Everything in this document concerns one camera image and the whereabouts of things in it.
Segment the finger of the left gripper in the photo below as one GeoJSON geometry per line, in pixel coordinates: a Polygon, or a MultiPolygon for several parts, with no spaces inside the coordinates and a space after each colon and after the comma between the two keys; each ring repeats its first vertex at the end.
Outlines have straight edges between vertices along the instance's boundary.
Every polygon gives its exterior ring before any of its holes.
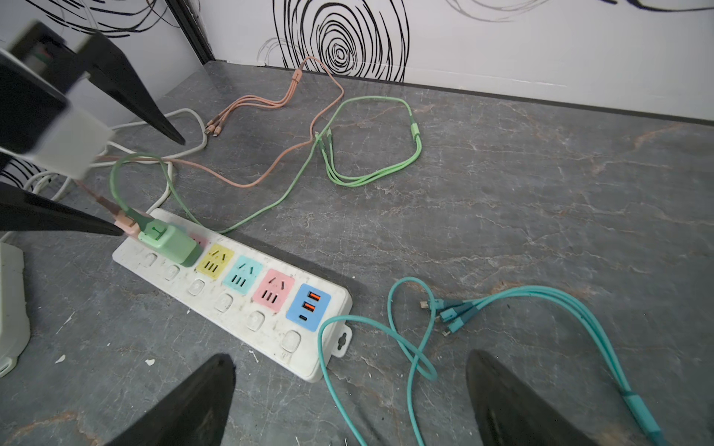
{"type": "Polygon", "coordinates": [[[52,202],[15,186],[1,184],[2,232],[85,232],[121,236],[115,224],[52,202]]]}
{"type": "Polygon", "coordinates": [[[108,37],[94,33],[77,50],[82,71],[95,87],[172,141],[185,139],[158,108],[124,52],[108,37]]]}

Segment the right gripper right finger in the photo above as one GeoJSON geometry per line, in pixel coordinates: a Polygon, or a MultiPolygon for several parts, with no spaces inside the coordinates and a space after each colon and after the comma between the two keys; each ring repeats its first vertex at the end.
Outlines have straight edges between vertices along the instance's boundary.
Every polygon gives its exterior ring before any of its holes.
{"type": "Polygon", "coordinates": [[[470,352],[466,379],[484,445],[595,444],[487,351],[470,352]]]}

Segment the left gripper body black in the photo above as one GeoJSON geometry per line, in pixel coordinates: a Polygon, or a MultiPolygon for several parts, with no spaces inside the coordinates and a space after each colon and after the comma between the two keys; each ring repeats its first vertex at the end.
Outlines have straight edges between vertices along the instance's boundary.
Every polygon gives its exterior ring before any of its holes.
{"type": "Polygon", "coordinates": [[[77,51],[42,22],[1,51],[1,154],[81,180],[113,131],[68,92],[110,41],[91,35],[77,51]]]}

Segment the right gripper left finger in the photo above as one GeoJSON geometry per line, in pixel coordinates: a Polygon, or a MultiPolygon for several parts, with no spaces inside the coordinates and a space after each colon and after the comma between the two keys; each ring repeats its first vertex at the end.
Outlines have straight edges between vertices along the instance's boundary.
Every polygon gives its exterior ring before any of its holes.
{"type": "Polygon", "coordinates": [[[230,355],[209,358],[111,445],[219,445],[236,384],[230,355]]]}

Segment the white multicolour power strip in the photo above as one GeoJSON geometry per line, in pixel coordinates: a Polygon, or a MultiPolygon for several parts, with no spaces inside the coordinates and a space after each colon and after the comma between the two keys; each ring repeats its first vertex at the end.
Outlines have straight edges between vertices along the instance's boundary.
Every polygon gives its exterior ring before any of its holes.
{"type": "Polygon", "coordinates": [[[152,215],[192,236],[200,258],[184,267],[130,237],[113,253],[116,263],[306,382],[319,381],[323,367],[345,355],[353,330],[340,318],[353,299],[336,275],[163,209],[152,215]]]}

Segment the light green charger plug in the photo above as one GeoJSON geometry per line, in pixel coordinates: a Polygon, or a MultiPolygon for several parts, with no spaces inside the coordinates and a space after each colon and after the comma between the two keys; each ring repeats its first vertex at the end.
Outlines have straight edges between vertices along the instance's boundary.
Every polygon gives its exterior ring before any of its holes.
{"type": "Polygon", "coordinates": [[[159,219],[146,224],[139,232],[139,240],[182,267],[191,267],[203,252],[202,246],[189,234],[159,219]]]}

